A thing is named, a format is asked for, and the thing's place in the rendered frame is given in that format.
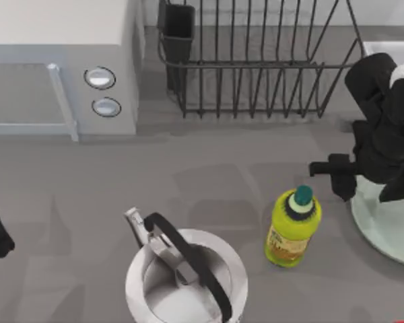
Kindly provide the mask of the pale green plate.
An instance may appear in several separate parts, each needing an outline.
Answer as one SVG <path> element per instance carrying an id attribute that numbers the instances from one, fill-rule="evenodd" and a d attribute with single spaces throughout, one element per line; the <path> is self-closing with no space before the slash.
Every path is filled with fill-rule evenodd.
<path id="1" fill-rule="evenodd" d="M 380 202 L 384 188 L 358 176 L 351 214 L 360 233 L 377 251 L 404 264 L 404 200 Z"/>

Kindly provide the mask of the yellow bottle with green cap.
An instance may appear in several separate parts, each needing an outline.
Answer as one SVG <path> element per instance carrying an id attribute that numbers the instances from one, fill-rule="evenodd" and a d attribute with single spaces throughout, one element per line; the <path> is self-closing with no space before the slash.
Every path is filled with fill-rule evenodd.
<path id="1" fill-rule="evenodd" d="M 316 233 L 322 209 L 307 185 L 288 190 L 278 197 L 264 243 L 266 258 L 281 267 L 291 268 L 300 263 Z"/>

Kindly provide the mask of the black cutlery holder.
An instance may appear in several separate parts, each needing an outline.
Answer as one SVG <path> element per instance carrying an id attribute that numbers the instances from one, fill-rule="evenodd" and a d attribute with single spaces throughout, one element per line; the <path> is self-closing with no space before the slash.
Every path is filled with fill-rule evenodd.
<path id="1" fill-rule="evenodd" d="M 195 33 L 195 8 L 159 0 L 158 30 L 164 51 L 168 90 L 181 94 Z"/>

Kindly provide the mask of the pale microwave oven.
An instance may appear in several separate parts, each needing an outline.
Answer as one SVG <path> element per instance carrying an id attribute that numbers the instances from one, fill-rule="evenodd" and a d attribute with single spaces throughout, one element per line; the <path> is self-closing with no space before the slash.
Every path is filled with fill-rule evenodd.
<path id="1" fill-rule="evenodd" d="M 143 27 L 141 0 L 0 0 L 0 63 L 58 65 L 79 139 L 134 135 Z M 115 74 L 112 88 L 98 90 L 84 81 L 84 71 L 97 66 Z M 117 117 L 93 112 L 92 102 L 104 97 L 120 103 Z"/>

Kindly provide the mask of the small round microwave knob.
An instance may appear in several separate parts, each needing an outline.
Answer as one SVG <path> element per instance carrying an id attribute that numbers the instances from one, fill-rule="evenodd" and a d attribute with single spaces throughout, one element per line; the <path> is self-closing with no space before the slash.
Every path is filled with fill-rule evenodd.
<path id="1" fill-rule="evenodd" d="M 94 100 L 91 107 L 93 112 L 102 118 L 117 117 L 122 111 L 120 103 L 109 97 Z"/>

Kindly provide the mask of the large round microwave knob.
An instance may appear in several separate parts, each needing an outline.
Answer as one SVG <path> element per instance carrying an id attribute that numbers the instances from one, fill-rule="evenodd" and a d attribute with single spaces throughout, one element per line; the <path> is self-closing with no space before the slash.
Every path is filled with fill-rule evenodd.
<path id="1" fill-rule="evenodd" d="M 115 74 L 110 69 L 101 66 L 85 70 L 83 78 L 90 87 L 98 90 L 112 88 L 116 83 Z"/>

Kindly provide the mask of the glass microwave door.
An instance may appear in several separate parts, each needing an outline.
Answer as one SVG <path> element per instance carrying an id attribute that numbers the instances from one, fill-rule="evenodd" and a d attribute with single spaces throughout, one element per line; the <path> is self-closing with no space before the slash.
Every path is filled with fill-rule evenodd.
<path id="1" fill-rule="evenodd" d="M 0 135 L 70 136 L 47 65 L 0 63 Z"/>

